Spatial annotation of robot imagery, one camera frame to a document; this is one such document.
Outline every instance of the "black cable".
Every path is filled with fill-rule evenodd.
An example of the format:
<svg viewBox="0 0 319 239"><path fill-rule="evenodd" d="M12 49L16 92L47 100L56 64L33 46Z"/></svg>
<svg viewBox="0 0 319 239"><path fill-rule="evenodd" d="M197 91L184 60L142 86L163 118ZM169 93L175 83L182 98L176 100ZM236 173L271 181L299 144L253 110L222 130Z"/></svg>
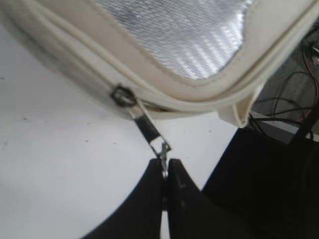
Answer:
<svg viewBox="0 0 319 239"><path fill-rule="evenodd" d="M255 127L255 125L253 124L253 121L252 121L252 119L249 117L249 125L253 128L253 130L255 131L255 132L258 132L258 130L256 129L256 127Z"/></svg>
<svg viewBox="0 0 319 239"><path fill-rule="evenodd" d="M307 35L304 37L304 40L305 39L307 39L308 37L310 37L311 35L313 35L316 31L318 31L319 30L319 27L316 27L316 28L314 28L314 29L311 29L308 33L307 33Z"/></svg>
<svg viewBox="0 0 319 239"><path fill-rule="evenodd" d="M306 111L306 110L311 110L311 109L312 109L312 107L294 108L294 109L290 109L290 110L286 110L286 111L277 112L275 115L282 115L282 114L289 113L289 112ZM272 116L272 115L273 115L273 113L270 113L270 114L266 114L265 116Z"/></svg>
<svg viewBox="0 0 319 239"><path fill-rule="evenodd" d="M265 133L265 131L263 130L263 128L261 128L261 126L258 124L258 122L255 121L255 118L253 117L253 115L252 115L251 113L249 113L249 121L250 121L250 125L254 128L255 131L257 131L257 130L256 130L256 128L253 126L252 123L254 123L254 124L257 126L257 128L260 130L260 132L261 132L264 136L267 136L267 134Z"/></svg>
<svg viewBox="0 0 319 239"><path fill-rule="evenodd" d="M299 105L296 101L290 100L290 99L287 99L287 98L283 98L283 97L273 97L273 98L268 98L268 99L262 99L262 100L256 101L255 104L262 104L262 103L265 103L265 102L268 102L268 101L275 101L275 100L286 101L286 102L294 105L296 108L299 108L299 109L302 108L301 105ZM303 114L303 118L306 118L305 112L303 110L300 110L300 112Z"/></svg>
<svg viewBox="0 0 319 239"><path fill-rule="evenodd" d="M304 49L302 49L302 55L303 55L303 61L304 61L304 65L305 67L307 68L307 71L309 72L310 76L312 77L313 79L313 83L315 85L315 102L314 102L314 105L319 102L319 96L318 96L318 93L319 93L319 83L315 77L315 75L313 74L313 72L311 71L311 68L309 66L309 64L307 63L307 60L306 60L306 54L305 54L305 51Z"/></svg>
<svg viewBox="0 0 319 239"><path fill-rule="evenodd" d="M280 93L279 93L279 95L278 95L278 98L277 98L277 100L276 100L276 102L275 102L274 111L273 111L273 117L275 117L275 115L276 115L276 110L277 110L279 98L281 98L282 94L284 93L284 91L285 91L285 89L286 89L286 87L287 87L287 84L288 84L289 80L291 80L291 78L292 78L294 75L296 75L296 74L303 74L303 75L310 76L311 79L313 78L312 75L310 75L309 73L303 72L303 71L296 71L296 72L292 73L292 74L285 80L285 83L284 83L283 87L282 87L281 90L280 90Z"/></svg>
<svg viewBox="0 0 319 239"><path fill-rule="evenodd" d="M305 122L303 125L300 127L298 132L296 133L294 139L293 139L293 144L298 144L298 141L300 139L303 139L306 137L307 133L311 131L311 129L314 127L316 122L319 119L319 103L317 103L312 111L310 112L309 116L306 118Z"/></svg>
<svg viewBox="0 0 319 239"><path fill-rule="evenodd" d="M297 125L302 126L303 123L293 120L293 119L284 119L284 118L255 118L255 121L260 121L260 122L264 122L264 121L278 121L278 122L287 122L287 123L294 123ZM314 139L314 133L312 130L309 130L309 134L310 134L310 140Z"/></svg>

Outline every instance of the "metal zipper tab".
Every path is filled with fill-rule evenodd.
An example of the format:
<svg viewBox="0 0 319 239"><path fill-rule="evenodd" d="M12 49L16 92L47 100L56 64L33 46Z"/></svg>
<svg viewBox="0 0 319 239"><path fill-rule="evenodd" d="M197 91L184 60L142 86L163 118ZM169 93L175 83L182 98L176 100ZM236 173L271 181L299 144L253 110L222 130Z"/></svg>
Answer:
<svg viewBox="0 0 319 239"><path fill-rule="evenodd" d="M171 147L156 128L142 101L135 96L132 90L121 85L113 90L111 98L117 106L127 109L150 148L161 160L164 176L167 176L166 155L171 151Z"/></svg>

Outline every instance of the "silver foil lining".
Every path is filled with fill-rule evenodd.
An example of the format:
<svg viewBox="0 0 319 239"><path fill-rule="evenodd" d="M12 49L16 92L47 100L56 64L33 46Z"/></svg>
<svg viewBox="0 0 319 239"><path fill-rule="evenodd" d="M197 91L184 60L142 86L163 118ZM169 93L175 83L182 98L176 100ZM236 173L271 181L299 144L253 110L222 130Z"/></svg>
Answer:
<svg viewBox="0 0 319 239"><path fill-rule="evenodd" d="M193 80L220 72L243 44L255 0L95 0L161 64Z"/></svg>

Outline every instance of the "seam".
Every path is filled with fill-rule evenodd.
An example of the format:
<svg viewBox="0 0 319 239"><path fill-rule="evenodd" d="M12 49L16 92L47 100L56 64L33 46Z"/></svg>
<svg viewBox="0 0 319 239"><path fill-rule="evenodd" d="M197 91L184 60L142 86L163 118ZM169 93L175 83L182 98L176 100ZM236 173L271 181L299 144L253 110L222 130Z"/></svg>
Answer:
<svg viewBox="0 0 319 239"><path fill-rule="evenodd" d="M230 100L230 99L223 99L223 100L227 100L227 101L230 101L230 102L232 102L232 101L234 101L234 99L232 99L232 100Z"/></svg>
<svg viewBox="0 0 319 239"><path fill-rule="evenodd" d="M137 43L135 43L129 36L127 36L127 34L123 34L122 31L119 30L119 28L121 27L120 25L115 25L113 22L109 21L105 14L108 14L106 10L103 10L103 13L101 13L99 10L97 10L97 5L99 5L98 3L92 3L91 1L89 0L84 0L84 3L89 6L93 11L95 11L99 16L101 16L105 21L108 22L108 24L110 24L110 26L112 26L112 28L118 32L121 36L123 36L125 38L125 40L129 43L129 45L131 47L133 47L134 49L136 49L141 55L142 57L144 58L145 61L150 61L154 67L156 67L158 70L160 70L164 75L168 76L170 79L172 79L173 81L179 83L179 84L182 84L184 86L187 86L187 87L191 87L191 88L202 88L204 86L207 86L207 85L210 85L214 82L217 82L217 81L220 81L221 78L229 75L229 73L226 73L226 72L221 72L220 74L217 74L216 76L213 76L216 77L216 79L211 79L210 81L208 82L205 82L205 83L202 83L202 84L196 84L196 85L189 85L187 84L186 82L182 82L181 79L182 77L177 75L176 73L173 73L173 72L165 72L163 69L161 69L161 67L158 66L158 62L156 62L153 58L145 55L144 52L141 51L140 47L138 46ZM255 14L255 11L256 9L258 9L261 5L262 1L261 0L256 0L256 2L247 10L247 14L246 14L246 17L245 17L245 20L244 20L244 30L243 30L243 35L244 35L244 41L245 41L245 29L249 28L249 26L251 26L251 23L250 23L250 19L252 19L252 16ZM247 38L247 41L244 43L245 45L249 45L250 43L250 38ZM242 50L243 48L241 47L237 53L235 54L234 58L235 60L234 61L230 61L230 63L232 64L235 64L240 62L242 60L242 55L244 55L245 51ZM233 66L230 66L230 67L227 67L229 66L226 65L224 70L227 68L227 71L232 71L232 69L235 67L235 65Z"/></svg>

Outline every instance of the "wire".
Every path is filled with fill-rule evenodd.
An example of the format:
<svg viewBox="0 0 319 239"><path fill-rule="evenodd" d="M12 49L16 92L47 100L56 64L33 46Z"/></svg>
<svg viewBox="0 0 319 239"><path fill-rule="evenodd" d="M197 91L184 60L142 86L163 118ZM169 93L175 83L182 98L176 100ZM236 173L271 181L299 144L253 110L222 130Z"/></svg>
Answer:
<svg viewBox="0 0 319 239"><path fill-rule="evenodd" d="M313 71L311 70L311 68L310 68L310 66L309 66L309 64L308 64L308 62L307 62L307 60L306 60L305 51L302 50L302 52L303 52L304 64L305 64L305 66L306 66L306 68L307 68L309 74L310 74L310 75L312 76L312 78L313 78L313 82L314 82L315 89L316 89L316 93L315 93L315 94L316 94L316 98L315 98L315 102L314 102L314 105L315 105L317 102L319 102L319 83L318 83L318 81L317 81L317 79L316 79L316 77L315 77Z"/></svg>
<svg viewBox="0 0 319 239"><path fill-rule="evenodd" d="M311 110L312 107L305 107L305 108L295 108L295 109L290 109L290 110L286 110L286 111L280 111L280 112L277 112L275 115L282 115L282 114L285 114L285 113L289 113L289 112L294 112L294 111L305 111L305 110Z"/></svg>
<svg viewBox="0 0 319 239"><path fill-rule="evenodd" d="M268 102L268 101L275 101L275 100L286 101L286 102L294 105L298 109L302 108L296 101L290 100L290 99L287 99L287 98L283 98L283 97L273 97L273 98L268 98L268 99L262 99L262 100L256 101L255 104L262 104L262 103L265 103L265 102ZM306 118L305 112L303 110L300 110L300 111L303 114L303 118L305 119Z"/></svg>
<svg viewBox="0 0 319 239"><path fill-rule="evenodd" d="M255 118L253 117L253 115L251 113L249 113L249 123L250 125L253 127L253 129L258 132L256 130L256 128L254 127L253 123L255 123L255 125L257 126L257 128L260 130L260 132L264 135L267 136L267 134L265 133L265 131L263 130L263 128L261 128L261 126L258 124L257 121L255 121Z"/></svg>
<svg viewBox="0 0 319 239"><path fill-rule="evenodd" d="M316 31L319 30L319 27L316 27L314 29L312 29L305 37L304 40L307 39L308 37L310 37L311 35L313 35Z"/></svg>
<svg viewBox="0 0 319 239"><path fill-rule="evenodd" d="M276 110L277 110L279 98L281 98L283 92L285 91L289 80L291 80L291 78L292 78L294 75L296 75L296 74L307 75L307 76L310 76L310 77L313 79L312 75L310 75L309 73L303 72L303 71L296 71L296 72L292 73L292 74L285 80L285 83L284 83L283 87L281 88L280 93L279 93L279 95L278 95L278 97L277 97L277 99L276 99L275 106L274 106L274 111L273 111L273 117L275 117L275 115L276 115Z"/></svg>
<svg viewBox="0 0 319 239"><path fill-rule="evenodd" d="M303 125L303 123L293 120L293 119L285 119L285 118L256 118L255 121L265 122L265 121L278 121L278 122L288 122L288 123L294 123L297 125ZM314 139L314 133L312 130L309 131L310 134L310 140Z"/></svg>
<svg viewBox="0 0 319 239"><path fill-rule="evenodd" d="M311 113L311 111L312 111L312 110L308 110L308 111L305 113L305 116L308 117L308 115Z"/></svg>

